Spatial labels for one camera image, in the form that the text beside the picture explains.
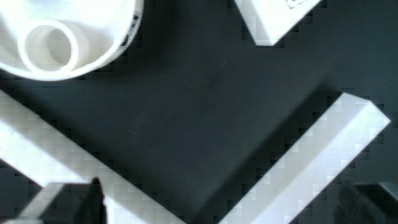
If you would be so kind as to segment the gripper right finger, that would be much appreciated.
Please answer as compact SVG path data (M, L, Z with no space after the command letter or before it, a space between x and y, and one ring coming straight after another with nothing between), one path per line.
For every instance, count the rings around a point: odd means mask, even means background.
M345 183L334 209L334 224L398 224L398 185Z

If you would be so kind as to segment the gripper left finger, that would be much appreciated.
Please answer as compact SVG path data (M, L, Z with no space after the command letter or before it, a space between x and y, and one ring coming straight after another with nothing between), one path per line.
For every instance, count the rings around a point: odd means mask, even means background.
M89 183L50 183L28 203L16 224L107 224L100 179Z

